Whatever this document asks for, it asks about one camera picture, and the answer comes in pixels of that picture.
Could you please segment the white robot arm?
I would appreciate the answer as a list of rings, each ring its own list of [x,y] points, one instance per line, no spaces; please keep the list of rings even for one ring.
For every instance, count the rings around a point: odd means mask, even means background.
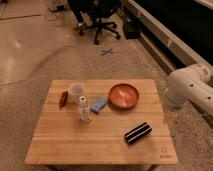
[[[213,116],[213,87],[208,85],[211,76],[210,68],[202,63],[171,72],[165,90],[168,108],[179,110],[191,101]]]

